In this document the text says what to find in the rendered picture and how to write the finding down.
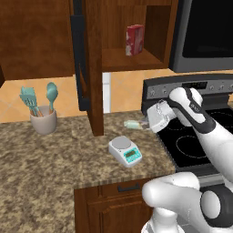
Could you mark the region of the teal slotted spatula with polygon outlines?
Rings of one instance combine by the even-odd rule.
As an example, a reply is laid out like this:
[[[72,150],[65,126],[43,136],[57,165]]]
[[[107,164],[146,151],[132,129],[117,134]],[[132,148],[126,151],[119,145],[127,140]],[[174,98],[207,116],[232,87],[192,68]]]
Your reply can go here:
[[[25,105],[29,107],[30,113],[33,116],[40,116],[39,109],[36,103],[35,90],[32,87],[22,86],[20,91],[20,98],[25,103]]]

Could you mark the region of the teal spoon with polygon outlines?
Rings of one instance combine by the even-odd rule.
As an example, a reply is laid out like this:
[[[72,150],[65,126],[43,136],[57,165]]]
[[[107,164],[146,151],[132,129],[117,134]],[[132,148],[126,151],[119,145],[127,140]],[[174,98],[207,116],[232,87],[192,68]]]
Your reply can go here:
[[[46,97],[49,100],[49,113],[52,114],[54,111],[53,104],[58,95],[57,86],[55,83],[50,82],[47,84],[46,90]]]

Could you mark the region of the wooden base cabinet door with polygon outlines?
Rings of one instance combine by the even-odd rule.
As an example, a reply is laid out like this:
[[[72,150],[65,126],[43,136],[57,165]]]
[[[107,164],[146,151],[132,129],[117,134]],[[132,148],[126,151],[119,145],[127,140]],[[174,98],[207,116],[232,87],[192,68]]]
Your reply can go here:
[[[152,208],[140,196],[110,198],[88,204],[89,233],[141,233]]]

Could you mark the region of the wooden drawer front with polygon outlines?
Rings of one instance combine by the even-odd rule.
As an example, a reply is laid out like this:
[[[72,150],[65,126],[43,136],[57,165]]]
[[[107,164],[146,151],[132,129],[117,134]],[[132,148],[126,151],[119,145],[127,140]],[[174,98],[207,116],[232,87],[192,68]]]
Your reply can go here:
[[[83,195],[87,200],[94,200],[98,198],[111,198],[111,197],[118,197],[123,195],[130,195],[140,193],[143,185],[148,182],[148,178],[138,179],[138,180],[131,180],[126,182],[117,182],[113,184],[101,185],[96,187],[85,187],[76,189],[76,194]],[[118,192],[117,186],[121,187],[131,187],[134,186],[136,183],[139,183],[140,189],[139,190],[132,190],[127,192]]]

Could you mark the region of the pale green bar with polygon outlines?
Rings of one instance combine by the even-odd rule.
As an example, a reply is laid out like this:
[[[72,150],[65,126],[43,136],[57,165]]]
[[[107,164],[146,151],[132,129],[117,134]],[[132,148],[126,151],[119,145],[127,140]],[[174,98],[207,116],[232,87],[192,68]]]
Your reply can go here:
[[[142,129],[142,126],[139,121],[136,120],[127,120],[124,122],[124,127],[130,129]]]

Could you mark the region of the closed wooden cabinet door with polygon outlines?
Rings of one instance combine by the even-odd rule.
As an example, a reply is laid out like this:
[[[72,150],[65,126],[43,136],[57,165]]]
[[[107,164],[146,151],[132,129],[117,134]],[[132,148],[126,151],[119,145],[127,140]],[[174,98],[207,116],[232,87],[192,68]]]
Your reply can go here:
[[[72,76],[72,0],[0,0],[0,67],[7,80]]]

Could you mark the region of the red box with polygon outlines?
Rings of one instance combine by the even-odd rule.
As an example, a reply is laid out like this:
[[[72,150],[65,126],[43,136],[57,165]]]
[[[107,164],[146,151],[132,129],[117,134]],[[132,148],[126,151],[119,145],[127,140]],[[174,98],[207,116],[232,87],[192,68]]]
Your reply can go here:
[[[142,52],[144,46],[144,26],[131,25],[127,28],[126,55],[135,56]]]

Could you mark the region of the black stove with grey panel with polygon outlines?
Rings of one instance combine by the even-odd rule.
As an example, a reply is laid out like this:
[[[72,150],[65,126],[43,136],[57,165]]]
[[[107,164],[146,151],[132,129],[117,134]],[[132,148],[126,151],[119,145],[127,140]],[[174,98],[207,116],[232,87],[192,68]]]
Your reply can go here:
[[[167,100],[177,87],[195,88],[202,95],[202,106],[207,113],[233,134],[233,109],[228,97],[233,94],[232,74],[197,74],[166,76],[146,79],[143,83],[141,111],[147,110],[159,100]],[[209,162],[192,127],[183,126],[175,118],[157,133],[161,143],[172,158],[177,172],[190,171],[197,177],[217,174]]]

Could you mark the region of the grey microwave oven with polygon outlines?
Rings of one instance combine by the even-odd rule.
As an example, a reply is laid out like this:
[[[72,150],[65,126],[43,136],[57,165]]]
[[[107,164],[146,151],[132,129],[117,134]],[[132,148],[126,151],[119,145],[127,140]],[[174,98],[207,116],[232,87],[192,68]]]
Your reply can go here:
[[[233,0],[178,0],[169,68],[233,69]]]

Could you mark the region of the wooden wall cabinet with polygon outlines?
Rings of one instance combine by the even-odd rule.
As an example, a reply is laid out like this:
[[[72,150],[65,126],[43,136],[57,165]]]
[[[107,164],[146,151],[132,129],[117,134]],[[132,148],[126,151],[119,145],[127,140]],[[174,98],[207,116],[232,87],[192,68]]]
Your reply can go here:
[[[167,68],[178,0],[101,0],[102,69]]]

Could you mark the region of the white digital scale teal panel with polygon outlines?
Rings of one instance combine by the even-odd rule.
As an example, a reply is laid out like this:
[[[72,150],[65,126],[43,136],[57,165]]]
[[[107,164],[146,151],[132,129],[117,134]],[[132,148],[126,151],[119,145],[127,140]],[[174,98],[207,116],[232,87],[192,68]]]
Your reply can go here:
[[[124,167],[133,167],[142,160],[137,145],[125,136],[112,139],[108,151]]]

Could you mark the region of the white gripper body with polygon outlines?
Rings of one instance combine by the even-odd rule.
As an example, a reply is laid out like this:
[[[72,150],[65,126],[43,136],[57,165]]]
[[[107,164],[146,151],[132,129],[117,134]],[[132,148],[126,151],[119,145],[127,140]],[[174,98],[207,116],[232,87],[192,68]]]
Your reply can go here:
[[[176,114],[165,100],[158,101],[147,110],[149,128],[154,133],[164,129],[175,117]]]

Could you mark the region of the open wooden cabinet door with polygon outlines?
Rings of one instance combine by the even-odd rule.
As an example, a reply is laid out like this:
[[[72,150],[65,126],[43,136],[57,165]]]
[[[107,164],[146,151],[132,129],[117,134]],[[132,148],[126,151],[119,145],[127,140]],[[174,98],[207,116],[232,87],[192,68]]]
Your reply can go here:
[[[104,135],[102,93],[101,1],[84,0],[86,13],[86,78],[90,109],[87,111],[93,135]]]

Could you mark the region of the white utensil pot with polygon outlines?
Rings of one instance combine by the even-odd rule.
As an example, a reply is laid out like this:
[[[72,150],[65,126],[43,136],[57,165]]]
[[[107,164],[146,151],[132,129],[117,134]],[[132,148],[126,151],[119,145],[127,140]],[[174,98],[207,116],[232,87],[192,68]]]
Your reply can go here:
[[[40,135],[49,135],[56,131],[57,116],[56,111],[49,113],[49,106],[40,106],[42,116],[30,116],[31,124]]]

